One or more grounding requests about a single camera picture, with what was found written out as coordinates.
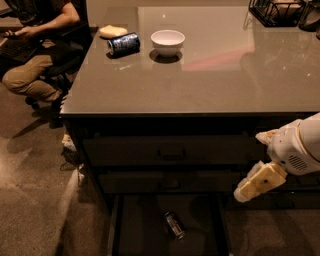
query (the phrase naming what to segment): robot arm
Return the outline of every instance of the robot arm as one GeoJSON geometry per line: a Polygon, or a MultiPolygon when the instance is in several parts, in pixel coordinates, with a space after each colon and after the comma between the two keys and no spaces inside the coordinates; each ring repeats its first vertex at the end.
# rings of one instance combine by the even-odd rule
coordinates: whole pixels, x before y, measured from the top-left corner
{"type": "Polygon", "coordinates": [[[250,170],[234,191],[237,201],[249,201],[282,185],[288,173],[320,171],[320,113],[297,119],[278,130],[258,133],[256,138],[268,146],[272,161],[260,161],[250,170]]]}

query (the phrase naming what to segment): leg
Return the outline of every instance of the leg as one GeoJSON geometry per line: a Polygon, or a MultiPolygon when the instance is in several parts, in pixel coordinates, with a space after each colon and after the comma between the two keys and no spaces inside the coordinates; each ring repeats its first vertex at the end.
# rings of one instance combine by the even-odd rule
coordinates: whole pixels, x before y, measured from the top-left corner
{"type": "Polygon", "coordinates": [[[57,61],[68,54],[70,47],[62,42],[46,42],[25,65],[10,69],[3,76],[3,84],[15,94],[29,96],[43,102],[59,98],[62,90],[50,85],[39,77],[57,61]]]}

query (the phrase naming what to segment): wire basket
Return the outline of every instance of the wire basket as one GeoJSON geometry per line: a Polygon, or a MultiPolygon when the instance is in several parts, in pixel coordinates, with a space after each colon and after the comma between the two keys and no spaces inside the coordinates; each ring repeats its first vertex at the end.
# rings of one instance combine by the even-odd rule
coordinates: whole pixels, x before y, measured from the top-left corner
{"type": "Polygon", "coordinates": [[[295,27],[305,6],[302,0],[250,0],[249,11],[265,27],[295,27]]]}

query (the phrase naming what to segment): drawer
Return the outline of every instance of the drawer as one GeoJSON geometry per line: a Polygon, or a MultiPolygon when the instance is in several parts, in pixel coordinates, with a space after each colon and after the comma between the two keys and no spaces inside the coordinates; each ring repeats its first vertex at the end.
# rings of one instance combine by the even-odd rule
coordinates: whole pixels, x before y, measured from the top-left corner
{"type": "Polygon", "coordinates": [[[233,255],[219,201],[206,194],[117,196],[108,256],[233,255]],[[164,214],[174,211],[185,236],[174,239],[164,214]]]}
{"type": "Polygon", "coordinates": [[[83,141],[92,166],[247,164],[264,157],[254,137],[118,136],[83,141]]]}
{"type": "Polygon", "coordinates": [[[188,170],[107,171],[98,176],[104,193],[231,192],[240,180],[239,172],[188,170]]]}

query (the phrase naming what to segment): gray countertop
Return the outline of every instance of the gray countertop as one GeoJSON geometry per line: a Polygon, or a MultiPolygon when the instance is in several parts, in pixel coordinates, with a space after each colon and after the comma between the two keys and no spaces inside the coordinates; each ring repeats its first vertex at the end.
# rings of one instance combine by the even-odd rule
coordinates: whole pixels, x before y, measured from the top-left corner
{"type": "Polygon", "coordinates": [[[265,28],[247,5],[110,7],[104,24],[136,32],[140,52],[110,59],[97,33],[63,116],[320,111],[320,40],[265,28]],[[156,55],[150,36],[160,29],[185,34],[177,58],[156,55]]]}

